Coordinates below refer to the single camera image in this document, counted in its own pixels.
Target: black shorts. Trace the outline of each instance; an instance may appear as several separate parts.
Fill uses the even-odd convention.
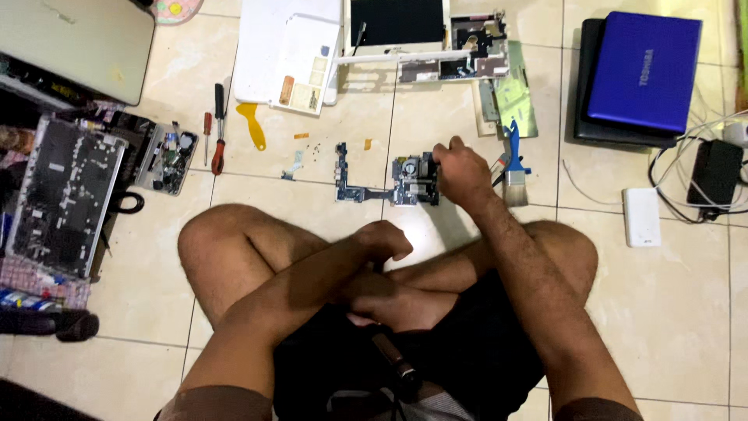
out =
[[[390,338],[426,381],[479,420],[504,420],[543,377],[497,273],[460,294],[430,331]],[[281,420],[325,418],[338,390],[379,390],[392,368],[344,309],[327,305],[275,349],[275,411]]]

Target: yellow plastic pry tool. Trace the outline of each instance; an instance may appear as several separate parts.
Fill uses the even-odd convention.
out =
[[[247,125],[249,126],[249,136],[252,137],[254,147],[257,148],[258,151],[264,151],[266,146],[265,133],[263,133],[263,129],[262,127],[260,127],[260,123],[258,123],[257,119],[254,117],[254,113],[257,111],[257,104],[240,103],[238,106],[236,106],[236,111],[247,118]]]

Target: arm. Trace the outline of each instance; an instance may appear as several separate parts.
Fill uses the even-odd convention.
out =
[[[228,309],[180,392],[228,385],[272,399],[275,346],[367,262],[400,260],[412,249],[402,231],[379,221],[283,270]]]
[[[491,187],[486,161],[459,137],[434,147],[439,190],[470,214],[493,251],[517,317],[545,366],[554,412],[580,398],[637,411],[634,398],[584,307]]]

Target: toshiba logo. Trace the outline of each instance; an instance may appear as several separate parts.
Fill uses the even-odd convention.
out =
[[[639,76],[639,86],[647,86],[649,81],[649,68],[652,66],[652,56],[655,55],[653,49],[644,52],[644,67],[642,67],[642,76]]]

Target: blue paintbrush handle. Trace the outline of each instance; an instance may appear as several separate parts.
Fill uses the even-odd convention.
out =
[[[519,128],[517,127],[517,121],[512,119],[511,130],[504,126],[504,133],[509,137],[509,150],[512,156],[509,158],[509,164],[506,165],[504,171],[524,171],[524,167],[519,162]]]

